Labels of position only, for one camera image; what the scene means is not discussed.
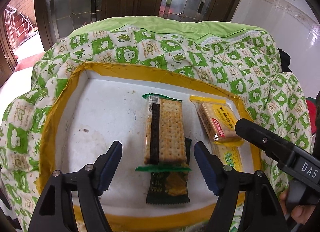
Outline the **right hand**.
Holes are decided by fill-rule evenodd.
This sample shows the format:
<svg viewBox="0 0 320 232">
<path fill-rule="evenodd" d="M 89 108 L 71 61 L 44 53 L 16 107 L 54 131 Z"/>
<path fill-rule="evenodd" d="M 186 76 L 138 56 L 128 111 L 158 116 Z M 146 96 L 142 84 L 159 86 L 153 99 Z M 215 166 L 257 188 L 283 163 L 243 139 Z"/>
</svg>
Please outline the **right hand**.
<svg viewBox="0 0 320 232">
<path fill-rule="evenodd" d="M 279 196 L 281 209 L 283 210 L 284 215 L 287 214 L 285 202 L 286 202 L 288 191 L 289 191 L 288 189 L 284 190 Z M 306 224 L 306 222 L 312 215 L 315 208 L 316 208 L 315 205 L 298 205 L 294 207 L 294 209 L 290 212 L 290 216 L 297 223 Z"/>
</svg>

